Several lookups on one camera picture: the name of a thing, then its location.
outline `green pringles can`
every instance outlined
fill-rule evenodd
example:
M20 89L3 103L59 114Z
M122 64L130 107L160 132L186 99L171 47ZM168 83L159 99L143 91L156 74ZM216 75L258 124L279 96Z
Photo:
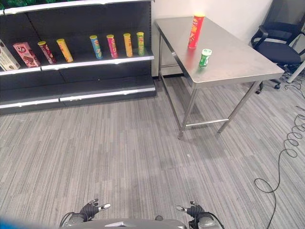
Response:
M205 68L208 64L208 59L212 55L212 50L210 49L203 49L201 53L201 60L199 62L199 67Z
M138 54L139 56L144 56L144 33L143 32L137 32L137 38L138 38Z

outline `chair armrest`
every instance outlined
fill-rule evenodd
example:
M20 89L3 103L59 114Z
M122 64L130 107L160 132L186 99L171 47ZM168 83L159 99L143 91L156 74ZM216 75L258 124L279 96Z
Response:
M261 39L259 40L259 41L257 41L257 42L255 42L254 43L254 39L256 38L256 37L258 37L258 35L259 34L262 34L262 37L261 37ZM254 49L256 49L264 40L266 40L266 38L268 37L268 32L267 32L267 30L262 26L262 25L260 25L259 27L258 27L258 31L257 31L257 33L256 33L256 35L254 35L254 37L252 38L252 40L253 40L253 48Z

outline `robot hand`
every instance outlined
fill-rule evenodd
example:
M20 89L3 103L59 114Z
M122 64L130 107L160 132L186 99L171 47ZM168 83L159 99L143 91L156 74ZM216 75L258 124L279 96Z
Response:
M88 204L86 204L80 211L80 214L85 216L84 222L90 221L94 218L94 215L102 210L110 208L110 204L104 204L98 206L99 199L93 199Z
M83 222L91 221L91 219L94 218L96 213L110 208L110 204L104 204L98 206L99 204L97 203L98 200L99 199L91 200L88 204L82 207L79 213L74 213L74 212L67 213L62 218L60 227L62 226L69 227ZM69 215L71 215L70 219L67 222L65 222Z
M205 211L200 205L196 204L194 201L191 201L191 207L186 208L180 205L176 206L176 209L182 212L187 213L194 219L189 221L189 226L191 229L218 229L217 222L218 221L221 228L224 229L224 226L220 222L220 220L211 212Z

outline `white bottle cap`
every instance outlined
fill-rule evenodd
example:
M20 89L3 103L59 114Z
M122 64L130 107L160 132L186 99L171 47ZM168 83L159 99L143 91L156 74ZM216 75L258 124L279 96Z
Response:
M210 50L210 49L203 49L202 50L202 55L210 56L210 55L212 55L212 50Z

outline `office chair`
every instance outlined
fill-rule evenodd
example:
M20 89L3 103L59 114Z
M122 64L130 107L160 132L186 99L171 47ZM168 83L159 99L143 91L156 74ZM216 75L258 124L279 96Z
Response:
M263 25L251 39L251 45L287 72L287 66L299 64L301 55L305 53L305 49L297 53L289 46L302 33L304 22L305 0L273 0ZM280 81L271 81L276 83L275 89L280 88ZM256 93L259 94L262 89L263 83Z

